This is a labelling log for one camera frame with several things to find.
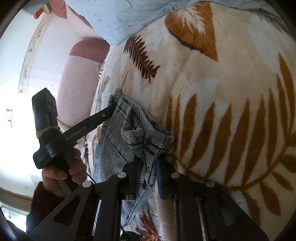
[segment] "denim jeans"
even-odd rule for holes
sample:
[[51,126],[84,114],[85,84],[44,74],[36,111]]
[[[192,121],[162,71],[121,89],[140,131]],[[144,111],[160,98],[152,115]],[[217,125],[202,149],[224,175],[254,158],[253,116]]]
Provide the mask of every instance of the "denim jeans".
[[141,160],[139,194],[135,201],[123,201],[121,224],[126,226],[147,199],[156,179],[156,158],[169,150],[174,136],[155,121],[140,105],[121,94],[110,96],[117,103],[113,116],[102,126],[95,151],[94,177],[106,181],[121,172],[134,155]]

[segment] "orange leaf print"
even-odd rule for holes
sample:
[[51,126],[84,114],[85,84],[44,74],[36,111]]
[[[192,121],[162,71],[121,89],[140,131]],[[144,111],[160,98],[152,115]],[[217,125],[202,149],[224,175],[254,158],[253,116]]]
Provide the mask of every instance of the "orange leaf print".
[[294,91],[294,84],[293,84],[293,79],[292,75],[290,73],[290,70],[284,60],[284,58],[281,56],[279,53],[279,64],[280,64],[280,69],[281,73],[284,78],[284,83],[286,86],[287,90],[287,95],[288,95],[288,101],[290,105],[290,112],[291,112],[291,120],[290,120],[290,130],[289,133],[292,131],[293,123],[294,123],[294,118],[295,118],[295,91]]
[[244,106],[244,111],[241,115],[241,118],[236,128],[235,135],[230,146],[229,161],[226,167],[224,185],[227,185],[229,183],[241,162],[242,154],[246,146],[249,122],[250,102],[247,99],[247,102]]
[[296,147],[296,132],[294,132],[289,140],[289,146]]
[[260,184],[260,190],[263,196],[264,203],[268,210],[277,215],[281,215],[281,206],[279,204],[279,198],[276,195],[275,191],[267,186],[265,183]]
[[215,110],[215,103],[213,102],[205,115],[201,131],[195,140],[192,157],[187,166],[188,169],[193,168],[196,165],[196,163],[203,157],[203,155],[205,154],[205,151],[207,150],[207,147],[210,142],[212,129],[213,129],[213,123],[214,123],[214,117],[215,117],[214,110]]
[[261,149],[264,144],[265,139],[265,108],[264,101],[261,98],[260,105],[257,111],[255,125],[251,140],[249,143],[248,153],[246,157],[246,163],[244,167],[244,174],[242,177],[242,185],[245,185],[250,178],[255,165],[258,161]]
[[284,155],[280,163],[291,173],[296,173],[296,157],[290,154]]
[[190,141],[193,135],[194,125],[195,125],[194,117],[195,117],[196,106],[197,106],[196,95],[193,95],[186,105],[184,117],[183,117],[183,131],[182,131],[182,140],[181,140],[181,149],[180,149],[180,161],[182,161],[182,158],[188,149],[188,146],[190,144]]
[[294,191],[292,183],[289,180],[287,180],[286,178],[284,178],[281,174],[278,174],[277,172],[273,171],[272,175],[277,180],[277,182],[282,185],[283,188],[285,188],[289,191]]
[[179,133],[180,133],[180,95],[178,96],[177,107],[175,111],[175,123],[174,123],[174,133],[173,133],[175,136],[174,148],[173,148],[174,152],[177,150]]
[[168,131],[172,131],[172,112],[173,112],[172,101],[173,101],[172,98],[170,98],[170,101],[168,104],[167,120],[166,120],[166,129]]
[[190,8],[169,13],[165,25],[182,45],[218,60],[211,3],[196,3]]
[[277,141],[277,116],[276,116],[276,106],[274,101],[274,95],[269,89],[269,111],[268,111],[268,145],[267,145],[267,166],[269,167],[274,156],[274,151],[276,148],[276,141]]
[[260,226],[261,225],[260,208],[258,206],[257,201],[253,199],[247,192],[243,192],[242,194],[244,195],[244,198],[247,202],[251,218],[254,220],[254,222],[257,225]]
[[210,175],[212,175],[215,170],[219,167],[228,144],[228,139],[230,137],[230,125],[231,125],[231,105],[229,105],[226,113],[221,119],[218,132],[216,134],[215,145],[214,145],[214,153],[211,159],[210,167],[205,175],[205,178],[208,179]]
[[285,91],[283,89],[283,86],[281,84],[281,80],[279,78],[279,75],[276,74],[276,81],[277,81],[277,88],[279,92],[279,109],[281,112],[281,122],[283,125],[283,131],[284,131],[284,137],[287,138],[287,107],[286,107],[286,97],[285,97]]

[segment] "rubber band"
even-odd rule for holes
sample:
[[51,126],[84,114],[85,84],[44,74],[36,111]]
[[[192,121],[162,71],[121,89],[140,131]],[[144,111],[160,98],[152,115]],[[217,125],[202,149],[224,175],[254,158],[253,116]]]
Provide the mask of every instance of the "rubber band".
[[45,129],[41,130],[41,131],[38,131],[36,133],[36,137],[39,138],[40,136],[43,135],[44,132],[47,132],[47,131],[50,131],[50,130],[60,130],[61,128],[59,126],[48,126],[46,127]]

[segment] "light blue blanket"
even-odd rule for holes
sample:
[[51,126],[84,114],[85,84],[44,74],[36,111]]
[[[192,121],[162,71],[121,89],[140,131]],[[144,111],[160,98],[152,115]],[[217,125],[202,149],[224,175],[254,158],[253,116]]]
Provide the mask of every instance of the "light blue blanket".
[[[117,45],[164,15],[201,0],[66,0],[110,45]],[[211,0],[242,10],[262,9],[278,16],[265,0]]]

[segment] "hand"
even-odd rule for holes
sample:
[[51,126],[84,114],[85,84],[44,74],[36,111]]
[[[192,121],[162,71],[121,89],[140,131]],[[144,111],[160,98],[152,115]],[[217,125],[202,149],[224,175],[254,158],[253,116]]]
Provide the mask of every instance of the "hand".
[[[78,149],[74,151],[74,159],[75,161],[69,169],[69,174],[72,176],[72,181],[82,184],[87,178],[86,165],[83,163],[81,152]],[[66,195],[57,180],[65,179],[67,179],[67,173],[56,166],[49,165],[42,169],[42,180],[45,190],[61,198],[65,198]]]

